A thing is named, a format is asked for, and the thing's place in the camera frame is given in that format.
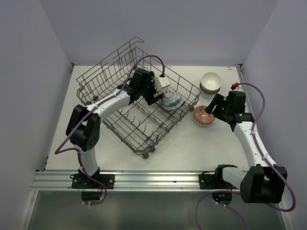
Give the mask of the aluminium mounting rail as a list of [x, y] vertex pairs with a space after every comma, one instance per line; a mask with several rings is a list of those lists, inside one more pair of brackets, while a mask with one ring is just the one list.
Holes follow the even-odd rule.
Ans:
[[[73, 191], [70, 176], [75, 171], [36, 172], [30, 189], [35, 191]], [[102, 171], [115, 179], [111, 192], [198, 192], [200, 171]]]

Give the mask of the plain white bowl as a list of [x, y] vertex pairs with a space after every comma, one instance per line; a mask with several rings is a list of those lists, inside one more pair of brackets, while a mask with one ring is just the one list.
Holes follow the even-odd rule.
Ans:
[[215, 97], [215, 94], [210, 94], [210, 95], [202, 94], [202, 97], [205, 99], [213, 99]]

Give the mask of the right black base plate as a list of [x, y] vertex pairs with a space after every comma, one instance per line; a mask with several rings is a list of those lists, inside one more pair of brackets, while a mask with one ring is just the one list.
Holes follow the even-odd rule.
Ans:
[[216, 189], [216, 190], [230, 190], [236, 189], [232, 184], [227, 183], [222, 180], [218, 180], [215, 176], [215, 173], [210, 173], [209, 171], [203, 171], [198, 175], [199, 187], [202, 190], [205, 189]]

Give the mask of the red dotted pattern bowl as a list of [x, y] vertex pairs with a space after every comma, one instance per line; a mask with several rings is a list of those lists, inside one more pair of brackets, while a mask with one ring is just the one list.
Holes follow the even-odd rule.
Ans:
[[220, 87], [216, 90], [208, 90], [207, 88], [205, 88], [202, 83], [200, 82], [200, 90], [204, 93], [204, 94], [207, 94], [207, 95], [211, 95], [211, 94], [216, 94], [220, 91]]

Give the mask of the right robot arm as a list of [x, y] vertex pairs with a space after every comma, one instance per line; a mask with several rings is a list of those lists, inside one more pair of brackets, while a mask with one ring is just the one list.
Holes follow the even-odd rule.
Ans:
[[225, 188], [231, 184], [240, 190], [246, 203], [278, 204], [283, 195], [287, 171], [277, 166], [266, 151], [254, 125], [254, 116], [245, 111], [246, 95], [241, 91], [229, 91], [226, 97], [216, 94], [205, 111], [226, 122], [239, 140], [249, 170], [243, 172], [234, 165], [218, 165], [214, 184]]

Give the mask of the blue zigzag bowl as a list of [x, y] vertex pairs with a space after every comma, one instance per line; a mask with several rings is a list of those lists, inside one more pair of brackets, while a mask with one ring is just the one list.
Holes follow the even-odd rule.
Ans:
[[215, 117], [212, 114], [208, 114], [205, 112], [205, 108], [207, 106], [200, 105], [197, 106], [193, 111], [193, 117], [194, 121], [197, 121], [199, 123], [213, 123], [215, 120]]

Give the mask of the red lattice bowl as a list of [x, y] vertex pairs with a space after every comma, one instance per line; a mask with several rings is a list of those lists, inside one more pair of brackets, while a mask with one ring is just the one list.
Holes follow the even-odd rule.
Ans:
[[167, 87], [162, 88], [161, 90], [159, 90], [157, 93], [154, 94], [154, 97], [156, 98], [159, 95], [165, 96], [168, 92], [169, 92], [169, 89]]

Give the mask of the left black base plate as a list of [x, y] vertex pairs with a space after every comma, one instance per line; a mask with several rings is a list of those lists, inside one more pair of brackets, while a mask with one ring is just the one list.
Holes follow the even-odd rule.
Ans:
[[99, 174], [96, 173], [92, 176], [93, 179], [89, 179], [83, 173], [76, 173], [70, 175], [72, 179], [71, 187], [73, 189], [99, 189], [102, 186], [95, 182], [94, 180], [100, 182], [105, 186], [106, 189], [113, 189], [115, 183], [115, 175], [114, 174]]

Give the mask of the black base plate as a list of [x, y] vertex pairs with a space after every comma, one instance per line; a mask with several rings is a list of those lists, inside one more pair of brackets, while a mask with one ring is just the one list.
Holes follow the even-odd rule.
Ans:
[[199, 187], [202, 190], [205, 189], [216, 189], [216, 190], [230, 190], [236, 189], [232, 184], [227, 183], [222, 180], [218, 180], [215, 176], [215, 173], [210, 173], [209, 171], [203, 171], [198, 175]]
[[114, 174], [99, 174], [96, 173], [92, 176], [93, 179], [89, 179], [83, 173], [76, 173], [70, 175], [72, 179], [71, 187], [73, 189], [99, 189], [102, 186], [95, 182], [94, 180], [100, 182], [105, 186], [106, 189], [113, 189], [115, 183], [115, 175]]

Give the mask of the blue floral white bowl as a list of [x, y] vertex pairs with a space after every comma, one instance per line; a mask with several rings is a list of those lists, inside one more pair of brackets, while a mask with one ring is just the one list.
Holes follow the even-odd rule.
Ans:
[[177, 92], [167, 92], [162, 100], [162, 108], [171, 111], [178, 109], [183, 103], [182, 96]]

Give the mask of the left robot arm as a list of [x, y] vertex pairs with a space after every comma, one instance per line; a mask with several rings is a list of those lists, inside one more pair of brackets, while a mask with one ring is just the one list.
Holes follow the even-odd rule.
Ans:
[[155, 76], [152, 71], [137, 68], [130, 71], [124, 83], [113, 93], [89, 106], [78, 105], [73, 109], [66, 135], [77, 150], [83, 183], [95, 188], [100, 182], [96, 174], [99, 167], [96, 163], [94, 147], [99, 141], [100, 124], [117, 110], [124, 108], [143, 97], [148, 105], [163, 98], [159, 91], [170, 85], [168, 77]]

